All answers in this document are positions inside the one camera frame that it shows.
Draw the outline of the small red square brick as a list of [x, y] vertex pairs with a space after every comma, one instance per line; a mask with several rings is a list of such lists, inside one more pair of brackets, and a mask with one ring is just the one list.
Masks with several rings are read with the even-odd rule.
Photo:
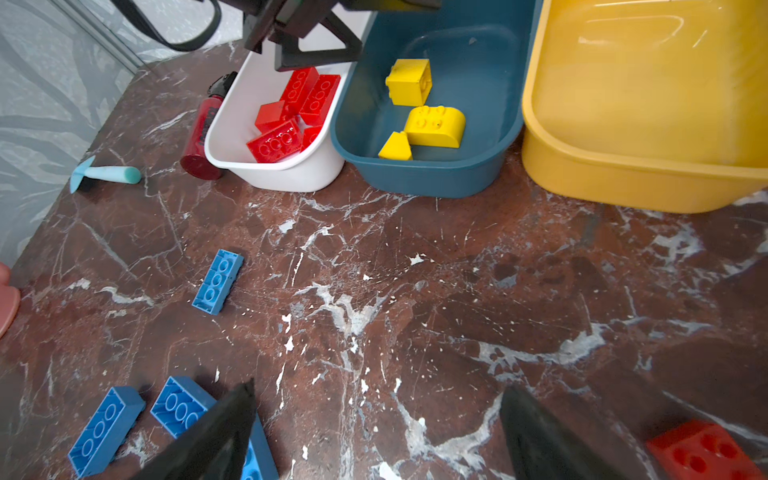
[[285, 100], [279, 100], [261, 105], [254, 125], [261, 134], [265, 134], [295, 116], [294, 107]]

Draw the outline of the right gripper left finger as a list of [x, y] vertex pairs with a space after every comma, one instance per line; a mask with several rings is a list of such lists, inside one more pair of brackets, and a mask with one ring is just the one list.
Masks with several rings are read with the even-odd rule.
[[235, 386], [135, 479], [241, 479], [256, 417], [254, 381]]

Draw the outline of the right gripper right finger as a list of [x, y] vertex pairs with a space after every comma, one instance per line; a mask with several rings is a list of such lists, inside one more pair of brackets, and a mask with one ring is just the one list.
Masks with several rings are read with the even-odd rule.
[[500, 420], [518, 479], [623, 477], [523, 389], [504, 390]]

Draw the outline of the small yellow sloped brick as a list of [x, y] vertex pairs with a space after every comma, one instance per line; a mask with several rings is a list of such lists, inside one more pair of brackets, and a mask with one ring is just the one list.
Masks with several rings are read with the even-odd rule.
[[410, 161], [413, 159], [411, 146], [405, 132], [393, 132], [378, 152], [380, 159]]

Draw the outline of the yellow curved brick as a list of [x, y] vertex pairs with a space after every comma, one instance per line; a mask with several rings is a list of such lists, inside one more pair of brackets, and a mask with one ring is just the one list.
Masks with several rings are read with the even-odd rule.
[[465, 127], [466, 117], [460, 110], [424, 105], [411, 110], [405, 133], [412, 145], [458, 149]]

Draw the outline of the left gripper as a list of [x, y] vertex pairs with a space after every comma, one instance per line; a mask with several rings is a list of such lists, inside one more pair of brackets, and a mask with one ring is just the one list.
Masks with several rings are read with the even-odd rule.
[[[243, 13], [246, 49], [260, 53], [268, 40], [276, 45], [275, 69], [298, 70], [358, 60], [363, 43], [333, 12], [336, 5], [347, 11], [420, 12], [436, 11], [440, 0], [327, 0], [327, 1], [251, 1], [225, 0]], [[336, 49], [303, 51], [299, 41], [316, 26], [322, 26], [343, 46]]]

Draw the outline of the yellow square brick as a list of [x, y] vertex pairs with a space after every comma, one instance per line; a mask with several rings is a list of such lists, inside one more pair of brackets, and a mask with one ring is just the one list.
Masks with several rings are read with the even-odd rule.
[[419, 107], [426, 104], [432, 89], [428, 59], [398, 59], [385, 79], [395, 106]]

